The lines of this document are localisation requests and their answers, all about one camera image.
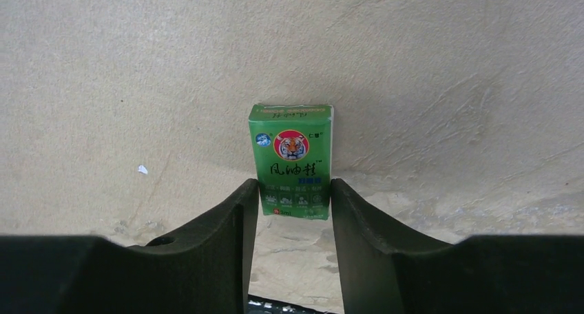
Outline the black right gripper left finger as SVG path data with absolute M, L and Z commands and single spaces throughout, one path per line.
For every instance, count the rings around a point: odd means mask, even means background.
M 258 181 L 144 246 L 95 235 L 1 237 L 2 313 L 244 313 Z

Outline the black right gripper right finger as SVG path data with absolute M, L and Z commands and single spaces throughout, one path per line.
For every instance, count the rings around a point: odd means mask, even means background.
M 583 237 L 473 235 L 450 244 L 331 181 L 346 313 L 582 313 Z

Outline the green small medicine box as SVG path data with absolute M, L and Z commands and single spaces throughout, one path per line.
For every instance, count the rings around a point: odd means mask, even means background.
M 333 106 L 256 104 L 248 121 L 263 214 L 327 220 Z

